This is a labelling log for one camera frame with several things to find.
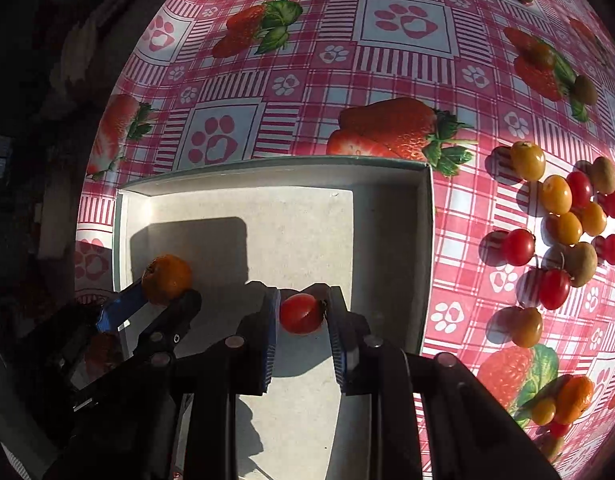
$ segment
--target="cherry tomato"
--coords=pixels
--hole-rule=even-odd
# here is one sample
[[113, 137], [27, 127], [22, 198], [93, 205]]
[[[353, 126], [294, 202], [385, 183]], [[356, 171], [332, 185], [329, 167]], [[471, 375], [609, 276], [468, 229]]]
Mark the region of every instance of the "cherry tomato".
[[551, 70], [556, 63], [556, 57], [546, 43], [537, 43], [529, 49], [527, 59], [539, 70]]
[[530, 348], [539, 342], [543, 333], [543, 317], [535, 308], [523, 308], [514, 315], [511, 340], [516, 346]]
[[607, 217], [603, 208], [596, 202], [590, 202], [580, 213], [583, 230], [590, 236], [598, 236], [607, 225]]
[[585, 207], [591, 199], [591, 182], [582, 171], [572, 171], [567, 178], [572, 191], [572, 207]]
[[572, 279], [563, 269], [550, 269], [539, 286], [539, 301], [548, 310], [556, 310], [565, 303], [570, 293]]
[[568, 211], [556, 220], [556, 239], [563, 245], [574, 245], [583, 234], [583, 228], [578, 217]]
[[556, 413], [556, 404], [552, 397], [544, 397], [532, 408], [532, 421], [539, 426], [550, 423]]
[[545, 179], [539, 194], [543, 207], [550, 213], [564, 215], [572, 207], [572, 191], [567, 181], [559, 175]]
[[309, 334], [323, 323], [321, 302], [311, 294], [295, 294], [280, 304], [278, 318], [289, 333]]
[[545, 153], [531, 142], [519, 140], [510, 148], [511, 165], [516, 174], [532, 182], [545, 173]]
[[610, 265], [615, 265], [615, 235], [612, 234], [607, 238], [599, 236], [598, 247], [600, 249], [600, 256]]
[[514, 229], [507, 234], [501, 244], [503, 257], [508, 264], [520, 267], [534, 256], [536, 239], [527, 229]]
[[615, 218], [615, 192], [609, 195], [599, 193], [599, 205], [603, 208], [607, 216]]
[[552, 420], [552, 422], [547, 425], [547, 430], [550, 434], [554, 435], [556, 438], [559, 438], [565, 436], [567, 432], [570, 431], [571, 427], [571, 424], [559, 424], [555, 420]]

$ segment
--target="tablecloth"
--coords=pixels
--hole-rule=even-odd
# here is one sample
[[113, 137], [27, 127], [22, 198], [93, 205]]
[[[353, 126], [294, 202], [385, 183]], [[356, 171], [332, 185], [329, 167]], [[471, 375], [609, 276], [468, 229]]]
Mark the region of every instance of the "tablecloth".
[[[597, 105], [555, 98], [549, 85], [520, 73], [518, 42], [509, 39], [514, 30], [552, 45], [564, 65], [587, 74]], [[443, 134], [440, 154], [426, 148], [428, 141], [409, 155], [398, 146], [388, 150], [438, 170], [422, 354], [452, 352], [477, 374], [486, 362], [499, 366], [505, 392], [498, 393], [510, 399], [533, 373], [532, 359], [559, 375], [586, 374], [595, 383], [593, 403], [555, 463], [563, 478], [573, 478], [615, 421], [608, 407], [615, 393], [615, 266], [600, 264], [561, 309], [541, 308], [540, 345], [515, 351], [492, 330], [492, 318], [505, 306], [532, 303], [519, 295], [529, 290], [535, 262], [506, 265], [492, 256], [489, 233], [527, 228], [537, 233], [539, 263], [548, 250], [536, 188], [513, 176], [497, 147], [537, 143], [546, 153], [546, 176], [565, 176], [577, 161], [599, 155], [615, 164], [615, 45], [585, 0], [165, 1], [100, 122], [79, 207], [77, 296], [111, 294], [119, 186], [247, 158], [349, 149], [384, 155], [383, 144], [341, 137], [340, 114], [402, 96], [416, 98], [432, 121], [462, 123]], [[609, 219], [604, 235], [612, 232]], [[429, 476], [420, 398], [415, 404]], [[536, 426], [524, 424], [533, 435]]]

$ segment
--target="red cherry tomato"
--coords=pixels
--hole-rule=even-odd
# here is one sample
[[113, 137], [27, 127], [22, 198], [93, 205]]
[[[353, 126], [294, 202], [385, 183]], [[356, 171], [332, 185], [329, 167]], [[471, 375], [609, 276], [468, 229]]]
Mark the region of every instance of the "red cherry tomato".
[[603, 208], [607, 216], [615, 218], [615, 192], [609, 195], [599, 193], [599, 205]]
[[591, 182], [582, 171], [572, 171], [567, 178], [572, 191], [572, 207], [585, 207], [591, 199]]
[[567, 432], [570, 431], [571, 427], [572, 427], [571, 424], [559, 424], [555, 420], [553, 420], [546, 426], [547, 430], [555, 438], [560, 438], [562, 436], [565, 436]]
[[520, 267], [534, 256], [536, 239], [527, 229], [514, 229], [503, 239], [501, 251], [508, 264]]
[[567, 300], [572, 285], [570, 275], [562, 269], [550, 269], [539, 287], [539, 301], [548, 310], [556, 310]]
[[615, 265], [615, 235], [608, 236], [599, 245], [601, 248], [601, 258], [610, 265]]
[[278, 318], [289, 333], [309, 334], [323, 323], [321, 302], [311, 294], [295, 294], [280, 304]]

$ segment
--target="paw print pattern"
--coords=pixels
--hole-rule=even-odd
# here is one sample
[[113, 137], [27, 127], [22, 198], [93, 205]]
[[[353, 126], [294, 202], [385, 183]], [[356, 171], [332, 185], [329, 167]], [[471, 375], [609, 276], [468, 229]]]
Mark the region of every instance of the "paw print pattern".
[[503, 121], [505, 121], [505, 124], [507, 124], [508, 132], [513, 137], [518, 137], [519, 139], [523, 140], [525, 139], [527, 134], [529, 134], [527, 121], [524, 120], [524, 118], [516, 115], [516, 112], [508, 112], [507, 115], [505, 115], [505, 117], [503, 118]]
[[300, 84], [300, 81], [294, 74], [279, 76], [274, 79], [274, 85], [271, 89], [276, 95], [290, 95], [294, 93], [294, 88]]
[[220, 119], [210, 117], [205, 121], [204, 129], [191, 136], [194, 148], [188, 152], [192, 164], [204, 162], [205, 165], [225, 162], [238, 147], [238, 142], [230, 135], [235, 128], [234, 120], [229, 115]]
[[91, 242], [85, 239], [76, 242], [74, 276], [77, 279], [87, 278], [92, 282], [98, 280], [110, 269], [110, 261], [104, 253], [105, 247], [98, 238]]
[[510, 292], [514, 289], [514, 282], [519, 278], [519, 275], [514, 271], [514, 267], [510, 264], [496, 267], [496, 271], [490, 274], [490, 283], [494, 292], [498, 294], [500, 291]]
[[166, 22], [159, 14], [149, 24], [141, 39], [148, 41], [149, 50], [156, 52], [174, 43], [172, 33], [174, 33], [174, 25], [171, 22]]
[[391, 4], [389, 10], [376, 10], [374, 15], [378, 18], [378, 28], [390, 32], [402, 30], [412, 40], [420, 40], [439, 28], [436, 23], [425, 19], [427, 11], [414, 5], [405, 8], [399, 4]]
[[173, 67], [167, 74], [169, 81], [178, 81], [185, 74], [185, 67], [182, 65]]
[[457, 7], [461, 7], [462, 9], [467, 9], [470, 6], [470, 2], [467, 0], [449, 0]]
[[597, 328], [590, 338], [590, 350], [596, 350], [596, 347], [601, 344], [603, 339], [603, 330]]
[[467, 65], [462, 71], [463, 79], [468, 83], [474, 83], [478, 88], [485, 88], [489, 85], [490, 80], [485, 77], [485, 72], [479, 66]]
[[188, 86], [180, 93], [180, 104], [189, 104], [196, 99], [197, 90], [193, 86]]
[[350, 51], [345, 50], [345, 48], [340, 45], [328, 45], [325, 47], [325, 50], [319, 54], [319, 57], [324, 63], [330, 64], [345, 61], [349, 54]]
[[203, 9], [200, 12], [200, 15], [204, 18], [209, 18], [215, 15], [218, 12], [218, 7], [207, 7], [207, 9]]
[[430, 319], [436, 323], [434, 330], [451, 334], [457, 329], [458, 323], [465, 319], [465, 314], [458, 301], [453, 301], [449, 306], [447, 303], [439, 303], [434, 307], [434, 313]]
[[599, 306], [599, 288], [593, 286], [585, 297], [585, 310], [592, 313]]

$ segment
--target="bolt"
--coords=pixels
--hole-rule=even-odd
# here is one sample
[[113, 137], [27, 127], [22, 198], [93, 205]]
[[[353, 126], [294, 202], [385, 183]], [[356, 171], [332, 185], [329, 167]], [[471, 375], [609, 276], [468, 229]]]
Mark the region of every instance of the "bolt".
[[167, 366], [171, 360], [172, 358], [168, 353], [156, 352], [154, 355], [152, 355], [150, 359], [150, 364], [154, 367], [160, 368], [163, 366]]
[[245, 344], [245, 339], [239, 335], [231, 335], [225, 339], [225, 346], [228, 348], [241, 348]]
[[374, 334], [367, 334], [366, 336], [364, 336], [363, 342], [369, 348], [379, 348], [383, 344], [383, 340], [379, 336]]
[[438, 361], [441, 366], [444, 366], [446, 368], [451, 368], [458, 362], [456, 357], [447, 352], [441, 352], [440, 354], [437, 354], [436, 361]]

